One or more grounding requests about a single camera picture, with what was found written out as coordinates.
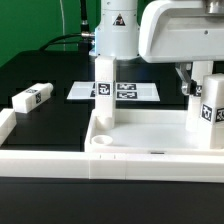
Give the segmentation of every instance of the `black tabletop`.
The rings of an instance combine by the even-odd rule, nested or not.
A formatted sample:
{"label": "black tabletop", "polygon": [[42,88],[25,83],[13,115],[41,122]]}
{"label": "black tabletop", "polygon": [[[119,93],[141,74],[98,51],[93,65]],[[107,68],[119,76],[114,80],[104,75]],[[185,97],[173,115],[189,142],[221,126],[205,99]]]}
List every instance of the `black tabletop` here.
{"label": "black tabletop", "polygon": [[[93,81],[94,62],[76,52],[22,52],[0,69],[0,107],[11,108],[11,97],[36,83],[50,82],[52,97],[28,114],[16,113],[17,126],[7,149],[83,151],[94,100],[67,100],[74,81]],[[185,109],[181,81],[174,64],[118,64],[118,82],[153,82],[160,102],[120,102],[117,108]]]}
{"label": "black tabletop", "polygon": [[[221,72],[222,65],[216,69]],[[83,151],[94,101],[68,101],[74,81],[93,81],[94,63],[75,52],[22,52],[0,69],[0,109],[37,82],[52,97],[17,126],[1,149]],[[186,109],[174,64],[120,64],[120,82],[154,82],[161,101],[118,108]],[[224,223],[224,185],[158,181],[0,178],[0,223]]]}

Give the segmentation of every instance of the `white tray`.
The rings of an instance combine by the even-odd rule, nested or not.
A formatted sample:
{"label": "white tray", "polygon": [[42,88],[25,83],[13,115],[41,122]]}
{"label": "white tray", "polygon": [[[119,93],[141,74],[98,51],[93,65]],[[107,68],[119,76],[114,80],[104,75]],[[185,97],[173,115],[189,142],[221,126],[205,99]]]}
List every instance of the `white tray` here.
{"label": "white tray", "polygon": [[[115,127],[104,131],[96,128],[95,110],[89,123],[86,152],[139,154],[208,154],[224,155],[224,150],[198,149],[197,133],[185,129],[186,111],[116,110]],[[95,136],[110,136],[111,145],[93,144]]]}

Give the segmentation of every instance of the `green wall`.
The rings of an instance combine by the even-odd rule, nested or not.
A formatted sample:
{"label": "green wall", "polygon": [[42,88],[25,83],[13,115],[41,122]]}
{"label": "green wall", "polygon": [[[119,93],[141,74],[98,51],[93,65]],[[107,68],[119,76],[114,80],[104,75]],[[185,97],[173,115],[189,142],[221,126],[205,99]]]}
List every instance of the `green wall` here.
{"label": "green wall", "polygon": [[[148,2],[150,0],[139,0],[139,22]],[[79,0],[63,0],[63,6],[66,34],[79,32]],[[90,28],[94,31],[100,21],[100,0],[87,0],[87,7]],[[62,27],[60,0],[1,0],[0,66],[17,53],[37,50],[50,39],[62,35]],[[62,50],[62,47],[51,49]]]}

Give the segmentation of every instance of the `white rectangular block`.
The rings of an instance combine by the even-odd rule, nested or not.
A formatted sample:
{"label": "white rectangular block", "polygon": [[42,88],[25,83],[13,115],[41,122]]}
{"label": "white rectangular block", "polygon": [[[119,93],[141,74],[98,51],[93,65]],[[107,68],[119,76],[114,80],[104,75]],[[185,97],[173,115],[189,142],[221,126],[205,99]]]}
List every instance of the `white rectangular block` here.
{"label": "white rectangular block", "polygon": [[99,56],[95,60],[96,97],[95,108],[100,129],[114,126],[116,104],[116,58]]}
{"label": "white rectangular block", "polygon": [[224,148],[224,75],[205,76],[198,127],[199,148]]}
{"label": "white rectangular block", "polygon": [[90,179],[125,179],[126,155],[93,153],[89,161]]}
{"label": "white rectangular block", "polygon": [[0,146],[16,126],[16,116],[13,109],[3,109],[0,113]]}
{"label": "white rectangular block", "polygon": [[15,112],[28,113],[51,97],[51,83],[37,83],[34,86],[12,97]]}

